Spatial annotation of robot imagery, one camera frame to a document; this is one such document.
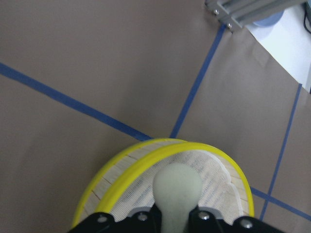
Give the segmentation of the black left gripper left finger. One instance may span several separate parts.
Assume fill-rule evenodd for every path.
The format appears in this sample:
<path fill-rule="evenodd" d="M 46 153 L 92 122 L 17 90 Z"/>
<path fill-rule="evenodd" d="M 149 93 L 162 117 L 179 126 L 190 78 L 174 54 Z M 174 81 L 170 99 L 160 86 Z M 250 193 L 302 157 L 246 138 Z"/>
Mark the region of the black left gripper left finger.
<path fill-rule="evenodd" d="M 69 230 L 70 233 L 159 233 L 162 216 L 157 211 L 137 211 L 116 222 L 111 214 L 89 215 Z"/>

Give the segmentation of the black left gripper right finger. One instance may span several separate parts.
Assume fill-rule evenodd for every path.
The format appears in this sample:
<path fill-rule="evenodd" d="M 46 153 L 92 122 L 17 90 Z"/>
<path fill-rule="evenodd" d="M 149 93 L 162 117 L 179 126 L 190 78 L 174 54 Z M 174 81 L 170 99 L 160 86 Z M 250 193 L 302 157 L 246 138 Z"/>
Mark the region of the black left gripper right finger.
<path fill-rule="evenodd" d="M 189 233 L 269 233 L 270 226 L 249 216 L 227 223 L 211 211 L 195 209 L 189 215 Z"/>

